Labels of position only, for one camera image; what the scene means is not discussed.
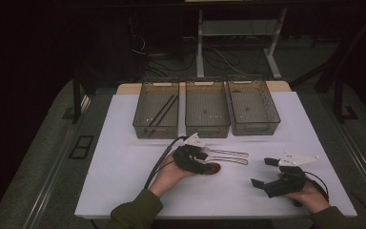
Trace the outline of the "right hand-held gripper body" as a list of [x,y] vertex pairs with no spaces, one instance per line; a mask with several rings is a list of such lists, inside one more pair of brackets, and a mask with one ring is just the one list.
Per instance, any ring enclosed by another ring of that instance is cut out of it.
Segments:
[[263,190],[269,198],[301,191],[308,179],[306,178],[305,172],[300,168],[300,165],[318,160],[318,156],[286,152],[279,159],[277,166],[281,172],[281,177],[276,181],[264,183]]

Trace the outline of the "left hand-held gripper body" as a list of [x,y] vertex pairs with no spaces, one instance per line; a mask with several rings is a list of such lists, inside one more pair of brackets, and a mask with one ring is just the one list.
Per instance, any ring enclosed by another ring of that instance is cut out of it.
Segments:
[[184,140],[183,146],[178,146],[173,153],[173,160],[176,165],[185,171],[195,173],[195,168],[204,166],[204,163],[198,162],[194,159],[199,153],[201,153],[201,148],[204,143],[200,140],[197,133],[190,135]]

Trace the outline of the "brown wooden spoon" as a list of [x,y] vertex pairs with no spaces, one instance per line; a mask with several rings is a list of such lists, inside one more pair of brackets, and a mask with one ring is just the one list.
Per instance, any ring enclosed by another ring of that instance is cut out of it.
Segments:
[[205,164],[205,171],[204,171],[204,175],[208,176],[208,175],[214,175],[216,173],[218,173],[221,169],[221,166],[218,163],[206,163]]

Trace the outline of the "metal fork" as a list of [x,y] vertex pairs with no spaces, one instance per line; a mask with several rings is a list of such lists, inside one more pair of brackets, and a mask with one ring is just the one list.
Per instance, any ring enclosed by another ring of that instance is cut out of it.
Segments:
[[225,155],[231,155],[231,156],[242,156],[242,157],[248,157],[249,154],[243,153],[243,152],[236,152],[236,151],[225,151],[225,150],[215,150],[210,149],[208,147],[201,148],[202,153],[219,153],[219,154],[225,154]]

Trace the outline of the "metal knife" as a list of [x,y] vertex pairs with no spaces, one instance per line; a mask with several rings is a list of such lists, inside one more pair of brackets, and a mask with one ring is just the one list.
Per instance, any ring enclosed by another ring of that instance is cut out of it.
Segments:
[[248,160],[245,158],[237,158],[237,157],[224,157],[224,156],[208,156],[206,160],[196,159],[198,161],[228,161],[233,163],[238,163],[242,165],[248,165]]

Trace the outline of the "clear brown plastic bin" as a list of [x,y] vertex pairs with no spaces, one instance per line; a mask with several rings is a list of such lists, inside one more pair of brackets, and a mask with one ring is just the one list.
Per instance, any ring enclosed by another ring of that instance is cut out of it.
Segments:
[[231,77],[228,89],[233,135],[273,135],[281,122],[267,83]]
[[[178,96],[158,126],[149,126],[154,116],[172,94]],[[138,138],[173,139],[178,135],[179,83],[144,82],[141,87],[133,127]]]
[[231,121],[221,78],[198,78],[186,82],[186,134],[200,138],[226,138]]

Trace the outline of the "black chopstick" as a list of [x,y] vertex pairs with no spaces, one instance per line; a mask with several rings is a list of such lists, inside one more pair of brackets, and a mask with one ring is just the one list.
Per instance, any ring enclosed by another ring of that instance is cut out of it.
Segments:
[[154,118],[152,119],[152,121],[150,122],[149,126],[152,126],[154,124],[154,122],[156,121],[156,119],[161,115],[161,113],[163,112],[163,110],[167,107],[167,105],[173,100],[174,98],[174,94],[172,94],[170,96],[170,98],[166,101],[166,103],[161,107],[161,109],[158,111],[158,113],[154,116]]
[[156,119],[156,121],[154,122],[154,124],[152,126],[158,126],[160,124],[160,122],[166,116],[166,114],[168,113],[168,111],[170,110],[170,108],[173,106],[173,104],[177,100],[177,98],[178,98],[178,96],[177,95],[174,95],[173,100],[167,105],[167,107],[163,110],[163,112],[161,113],[161,115]]

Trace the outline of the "person's left hand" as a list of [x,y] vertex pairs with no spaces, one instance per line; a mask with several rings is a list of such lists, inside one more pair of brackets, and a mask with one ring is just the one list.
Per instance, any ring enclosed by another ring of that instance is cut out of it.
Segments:
[[168,155],[161,163],[161,169],[155,176],[149,190],[161,198],[182,179],[190,176],[194,176],[194,173],[179,168],[173,160],[173,155]]

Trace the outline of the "person's right hand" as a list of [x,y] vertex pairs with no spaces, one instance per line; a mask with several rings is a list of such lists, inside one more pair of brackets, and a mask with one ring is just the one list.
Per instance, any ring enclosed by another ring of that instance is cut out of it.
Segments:
[[316,214],[330,207],[329,201],[310,180],[305,182],[301,191],[286,194],[285,198],[299,202],[310,214]]

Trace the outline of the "black metal stand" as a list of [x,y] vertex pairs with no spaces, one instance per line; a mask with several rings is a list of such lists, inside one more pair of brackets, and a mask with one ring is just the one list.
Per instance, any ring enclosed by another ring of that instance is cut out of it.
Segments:
[[340,42],[329,66],[315,85],[319,93],[326,93],[335,85],[334,113],[343,122],[344,85],[349,85],[366,105],[366,22]]

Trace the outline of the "white metal stand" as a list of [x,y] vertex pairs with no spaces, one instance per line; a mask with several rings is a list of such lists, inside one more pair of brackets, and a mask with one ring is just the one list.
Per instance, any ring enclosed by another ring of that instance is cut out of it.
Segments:
[[281,79],[281,73],[275,62],[274,52],[288,9],[280,10],[276,19],[256,20],[205,20],[204,12],[198,12],[196,73],[204,77],[203,38],[211,36],[270,36],[269,46],[263,49],[274,79]]

